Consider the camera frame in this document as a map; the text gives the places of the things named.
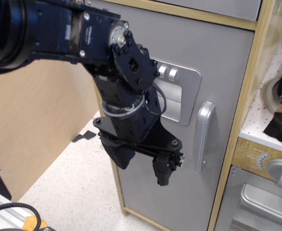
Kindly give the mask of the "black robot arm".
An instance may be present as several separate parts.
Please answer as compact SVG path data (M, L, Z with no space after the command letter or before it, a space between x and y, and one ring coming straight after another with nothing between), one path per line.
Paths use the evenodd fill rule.
M40 59L82 64L102 99L105 115L94 126L107 154L121 169L135 153L151 156L166 186L184 162L182 143L161 124L158 63L128 26L74 0L0 0L0 74Z

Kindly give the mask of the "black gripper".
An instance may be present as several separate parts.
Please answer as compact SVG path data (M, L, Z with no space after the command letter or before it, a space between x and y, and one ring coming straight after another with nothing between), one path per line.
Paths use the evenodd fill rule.
M127 107L102 101L105 117L94 120L100 131L102 145L121 169L126 169L139 152L153 158L157 182L167 186L176 167L184 162L180 152L181 141L161 124L161 107L156 88L151 86L145 94L137 96Z

